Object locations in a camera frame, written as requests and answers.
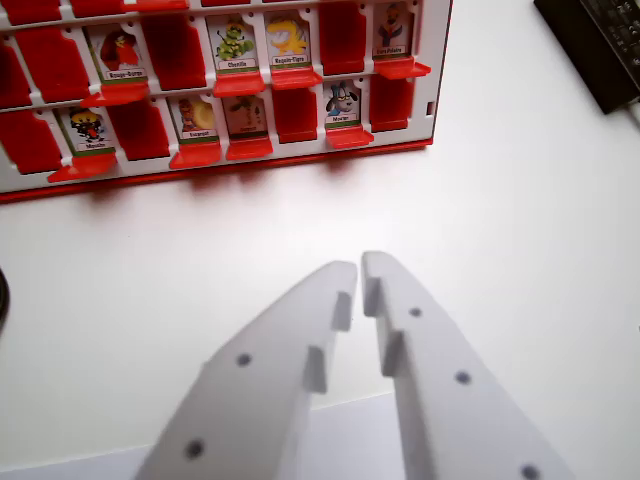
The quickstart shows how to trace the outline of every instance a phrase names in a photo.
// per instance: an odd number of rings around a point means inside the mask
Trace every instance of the character card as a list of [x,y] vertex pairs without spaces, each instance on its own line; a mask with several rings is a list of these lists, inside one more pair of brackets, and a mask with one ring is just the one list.
[[200,95],[170,97],[169,109],[180,143],[218,141],[213,107]]
[[136,37],[122,30],[119,24],[90,25],[84,33],[102,83],[147,79]]
[[352,80],[325,83],[324,101],[327,110],[325,128],[360,125],[360,89]]
[[405,2],[375,4],[374,60],[411,55],[412,18]]
[[213,59],[219,74],[258,70],[256,39],[240,15],[207,17]]
[[255,95],[225,97],[222,99],[227,117],[229,138],[247,138],[267,135],[264,102]]
[[309,24],[300,18],[298,12],[267,12],[264,18],[271,68],[300,68],[311,65]]
[[115,152],[113,133],[101,115],[82,107],[60,108],[54,113],[74,156]]

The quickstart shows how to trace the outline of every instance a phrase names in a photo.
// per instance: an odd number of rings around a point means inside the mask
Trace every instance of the gripper jaw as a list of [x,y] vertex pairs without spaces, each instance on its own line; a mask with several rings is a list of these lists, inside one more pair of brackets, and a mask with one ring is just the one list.
[[348,330],[357,267],[332,262],[273,303],[207,362],[137,480],[284,480],[312,392],[327,390]]
[[397,260],[362,257],[365,315],[393,377],[408,480],[574,476],[482,363],[455,322]]

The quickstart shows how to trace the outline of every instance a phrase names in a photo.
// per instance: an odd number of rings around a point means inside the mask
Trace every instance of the guess who game board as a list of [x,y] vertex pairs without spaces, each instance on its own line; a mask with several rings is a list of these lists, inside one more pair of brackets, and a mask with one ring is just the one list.
[[433,142],[451,0],[0,0],[0,202]]

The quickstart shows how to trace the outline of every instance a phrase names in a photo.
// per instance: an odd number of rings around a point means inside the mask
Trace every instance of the black cable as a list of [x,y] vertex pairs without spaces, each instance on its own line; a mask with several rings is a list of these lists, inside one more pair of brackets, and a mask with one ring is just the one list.
[[9,309],[9,284],[0,269],[0,331],[4,325],[7,310]]

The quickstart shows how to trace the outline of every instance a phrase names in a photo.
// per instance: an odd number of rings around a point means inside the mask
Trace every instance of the red cartoon character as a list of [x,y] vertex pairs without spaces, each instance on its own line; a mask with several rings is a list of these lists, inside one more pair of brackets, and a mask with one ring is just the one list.
[[122,29],[116,30],[104,39],[100,58],[109,70],[120,70],[122,65],[137,66],[139,60],[133,48],[135,44],[136,37]]

